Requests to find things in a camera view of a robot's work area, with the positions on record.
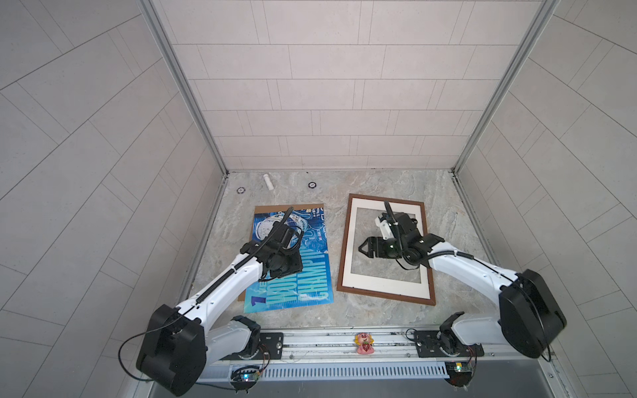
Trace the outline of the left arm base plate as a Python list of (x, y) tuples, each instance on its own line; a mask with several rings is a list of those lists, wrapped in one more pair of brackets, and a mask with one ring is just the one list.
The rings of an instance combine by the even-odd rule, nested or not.
[(262, 351), (260, 351), (260, 346), (264, 346), (267, 353), (270, 353), (271, 360), (280, 360), (280, 358), (282, 358), (284, 337), (285, 335), (283, 333), (261, 333), (259, 346), (252, 356), (242, 356), (240, 355), (240, 353), (233, 353), (231, 355), (225, 356), (225, 358), (222, 358), (222, 361), (262, 360), (264, 354), (262, 353)]

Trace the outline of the left circuit board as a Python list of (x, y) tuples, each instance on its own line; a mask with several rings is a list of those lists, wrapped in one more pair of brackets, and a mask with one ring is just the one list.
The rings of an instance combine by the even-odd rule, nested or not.
[(232, 372), (230, 383), (236, 391), (249, 391), (260, 380), (260, 376), (260, 367), (244, 366)]

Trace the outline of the circuit board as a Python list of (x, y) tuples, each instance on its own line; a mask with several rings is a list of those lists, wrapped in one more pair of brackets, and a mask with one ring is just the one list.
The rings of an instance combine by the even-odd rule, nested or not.
[(447, 362), (445, 366), (449, 376), (446, 381), (451, 386), (468, 386), (474, 377), (474, 368), (468, 362)]
[(260, 376), (260, 367), (244, 366), (232, 372), (230, 383), (236, 391), (249, 391), (260, 380)]

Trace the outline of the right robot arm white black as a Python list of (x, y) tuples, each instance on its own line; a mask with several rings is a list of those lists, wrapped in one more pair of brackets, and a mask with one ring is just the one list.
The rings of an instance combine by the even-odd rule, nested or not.
[(492, 315), (454, 313), (437, 334), (448, 357), (462, 346), (509, 345), (527, 358), (552, 360), (551, 344), (567, 326), (567, 319), (542, 275), (516, 272), (480, 260), (444, 238), (421, 234), (416, 219), (386, 210), (375, 221), (379, 236), (368, 237), (358, 248), (369, 258), (396, 260), (403, 270), (427, 268), (459, 280), (489, 299)]

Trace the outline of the white cylinder tube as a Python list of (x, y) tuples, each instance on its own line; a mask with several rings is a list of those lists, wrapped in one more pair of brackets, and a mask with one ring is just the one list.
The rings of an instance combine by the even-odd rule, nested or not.
[(272, 180), (270, 179), (270, 175), (269, 174), (264, 174), (263, 175), (263, 179), (265, 180), (265, 184), (268, 188), (269, 191), (273, 191), (275, 189), (275, 186), (272, 182)]

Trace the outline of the pink toy figurine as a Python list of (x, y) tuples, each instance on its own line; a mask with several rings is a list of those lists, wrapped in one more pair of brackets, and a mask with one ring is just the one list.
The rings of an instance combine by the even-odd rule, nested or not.
[(358, 333), (355, 336), (354, 342), (357, 346), (358, 355), (371, 355), (375, 353), (373, 347), (374, 340), (368, 333)]

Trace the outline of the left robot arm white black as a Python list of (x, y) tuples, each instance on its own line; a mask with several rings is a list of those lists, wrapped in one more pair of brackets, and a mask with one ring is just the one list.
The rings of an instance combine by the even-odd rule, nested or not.
[(174, 396), (182, 396), (206, 366), (233, 354), (252, 358), (259, 350), (260, 325), (236, 316), (223, 327), (215, 323), (238, 296), (256, 282), (303, 270), (304, 233), (275, 222), (264, 240), (252, 240), (225, 270), (198, 293), (175, 307), (162, 305), (149, 320), (136, 367)]

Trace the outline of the right circuit board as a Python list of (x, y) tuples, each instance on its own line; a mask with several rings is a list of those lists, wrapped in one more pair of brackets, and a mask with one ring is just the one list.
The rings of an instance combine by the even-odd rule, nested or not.
[(468, 362), (447, 362), (445, 366), (449, 376), (446, 381), (451, 386), (468, 386), (474, 377), (474, 368)]

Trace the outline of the brown backing board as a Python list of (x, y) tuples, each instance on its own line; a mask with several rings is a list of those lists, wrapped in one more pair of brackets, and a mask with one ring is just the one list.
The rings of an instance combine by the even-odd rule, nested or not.
[(270, 212), (285, 212), (289, 207), (293, 207), (296, 211), (314, 209), (324, 207), (323, 203), (311, 203), (311, 204), (294, 204), (294, 205), (263, 205), (255, 208), (255, 214), (270, 213)]

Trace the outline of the blue poster with white mat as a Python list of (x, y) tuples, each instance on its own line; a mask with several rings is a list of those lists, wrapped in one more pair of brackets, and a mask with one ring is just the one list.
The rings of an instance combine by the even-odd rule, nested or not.
[(267, 271), (245, 291), (246, 313), (333, 303), (324, 205), (295, 205), (286, 224), (294, 230), (287, 246), (299, 247), (302, 270), (281, 278)]

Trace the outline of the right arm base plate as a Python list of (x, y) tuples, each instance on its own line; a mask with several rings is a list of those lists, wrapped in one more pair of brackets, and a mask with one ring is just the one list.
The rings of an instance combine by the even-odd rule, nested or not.
[(481, 358), (484, 348), (480, 344), (464, 345), (454, 333), (444, 334), (439, 330), (418, 330), (412, 338), (419, 358)]

